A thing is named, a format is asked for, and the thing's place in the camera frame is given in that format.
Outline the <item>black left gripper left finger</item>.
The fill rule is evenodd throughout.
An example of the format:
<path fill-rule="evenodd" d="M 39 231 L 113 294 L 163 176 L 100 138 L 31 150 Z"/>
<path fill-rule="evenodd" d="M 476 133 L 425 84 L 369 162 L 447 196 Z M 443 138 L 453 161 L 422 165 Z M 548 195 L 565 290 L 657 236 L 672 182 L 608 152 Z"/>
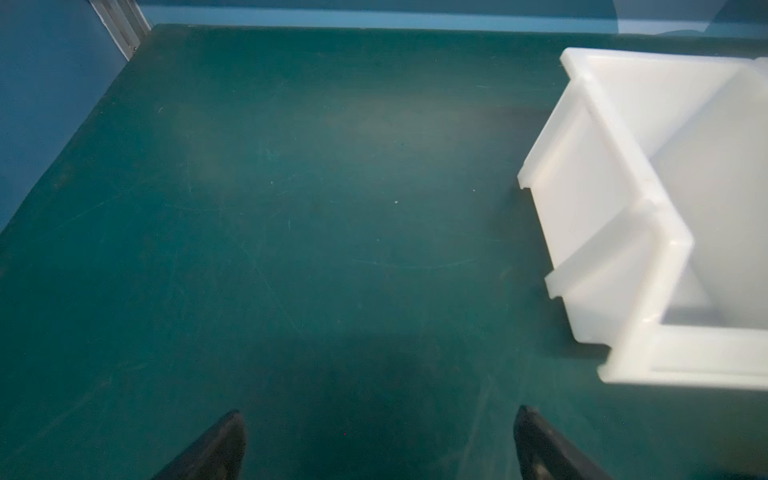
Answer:
<path fill-rule="evenodd" d="M 231 410 L 166 464 L 152 480 L 231 479 L 240 477 L 247 436 L 239 410 Z"/>

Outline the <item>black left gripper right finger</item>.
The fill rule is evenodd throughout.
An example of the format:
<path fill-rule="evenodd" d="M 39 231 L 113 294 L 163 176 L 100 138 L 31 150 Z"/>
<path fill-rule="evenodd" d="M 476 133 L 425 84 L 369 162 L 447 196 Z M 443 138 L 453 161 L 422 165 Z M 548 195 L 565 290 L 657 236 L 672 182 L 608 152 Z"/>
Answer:
<path fill-rule="evenodd" d="M 531 479 L 611 479 L 537 410 L 521 405 L 514 422 L 521 476 Z"/>

